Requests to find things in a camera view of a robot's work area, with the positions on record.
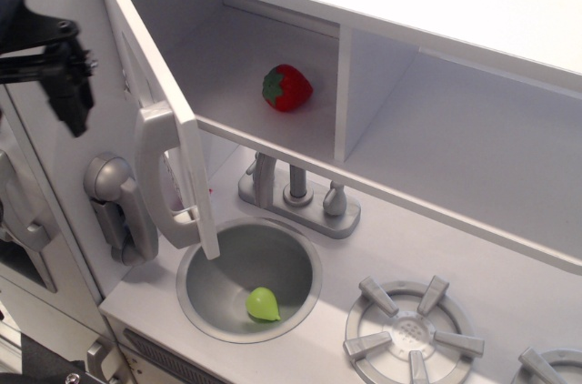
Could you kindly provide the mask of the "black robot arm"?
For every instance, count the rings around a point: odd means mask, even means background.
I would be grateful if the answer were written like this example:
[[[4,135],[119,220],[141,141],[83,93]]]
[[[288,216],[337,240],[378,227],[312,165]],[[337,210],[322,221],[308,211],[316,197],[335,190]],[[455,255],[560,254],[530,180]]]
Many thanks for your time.
[[[87,130],[96,67],[78,35],[72,20],[38,14],[25,0],[1,0],[1,83],[38,82],[74,137]]]

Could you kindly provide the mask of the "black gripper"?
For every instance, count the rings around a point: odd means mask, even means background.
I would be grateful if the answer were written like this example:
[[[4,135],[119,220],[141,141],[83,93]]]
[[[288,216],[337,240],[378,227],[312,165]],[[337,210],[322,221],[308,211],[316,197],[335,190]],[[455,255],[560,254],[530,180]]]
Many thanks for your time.
[[[87,77],[94,73],[96,61],[81,46],[79,33],[72,20],[39,15],[20,5],[1,41],[1,82],[46,78],[43,89],[49,104],[73,137],[85,133],[94,106]]]

